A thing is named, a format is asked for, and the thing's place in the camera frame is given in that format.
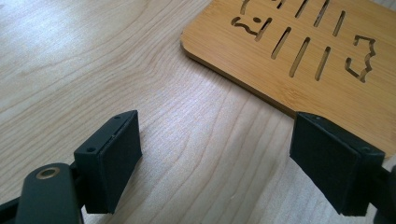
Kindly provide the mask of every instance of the rectangular hole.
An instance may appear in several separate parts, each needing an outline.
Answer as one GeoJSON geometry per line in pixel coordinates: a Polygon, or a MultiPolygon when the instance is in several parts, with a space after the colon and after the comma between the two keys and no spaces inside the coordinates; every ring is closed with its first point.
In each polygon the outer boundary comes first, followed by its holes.
{"type": "Polygon", "coordinates": [[[338,19],[337,25],[335,25],[334,32],[332,32],[333,36],[338,36],[338,32],[341,29],[341,25],[343,24],[344,17],[346,16],[346,12],[343,10],[340,15],[340,19],[338,19]]]}
{"type": "Polygon", "coordinates": [[[331,50],[332,50],[332,49],[331,49],[330,47],[327,47],[327,48],[324,50],[324,52],[323,52],[323,56],[322,56],[322,59],[320,60],[320,64],[319,64],[319,66],[318,66],[317,73],[315,74],[315,79],[316,79],[317,81],[320,80],[321,74],[322,74],[322,72],[323,72],[324,65],[326,64],[327,59],[329,58],[329,54],[330,54],[330,51],[331,51],[331,50]]]}
{"type": "Polygon", "coordinates": [[[300,8],[298,9],[296,15],[294,16],[295,18],[299,18],[301,16],[301,13],[303,13],[303,10],[308,3],[308,0],[304,0],[303,3],[301,4],[300,8]]]}
{"type": "Polygon", "coordinates": [[[296,73],[297,67],[300,64],[301,59],[304,56],[305,50],[308,47],[309,41],[311,40],[311,38],[307,37],[304,41],[304,43],[301,45],[300,51],[297,54],[296,59],[294,60],[293,65],[291,66],[290,72],[289,72],[289,76],[290,77],[294,77],[294,74],[296,73]]]}
{"type": "Polygon", "coordinates": [[[317,19],[315,20],[314,26],[318,27],[320,24],[320,21],[324,15],[324,13],[326,12],[326,8],[329,5],[330,0],[326,0],[326,2],[324,2],[322,9],[320,10],[317,19]]]}
{"type": "Polygon", "coordinates": [[[259,33],[256,35],[256,38],[255,38],[256,41],[260,41],[260,39],[262,38],[262,35],[264,34],[267,27],[270,25],[271,21],[272,21],[272,18],[267,19],[267,21],[264,23],[264,25],[260,29],[259,33]]]}
{"type": "Polygon", "coordinates": [[[288,38],[290,31],[291,31],[290,27],[286,28],[285,33],[283,33],[283,35],[280,37],[279,41],[276,44],[276,47],[274,48],[273,53],[271,54],[272,59],[276,59],[276,56],[279,53],[280,49],[282,48],[283,44],[285,43],[286,38],[288,38]]]}

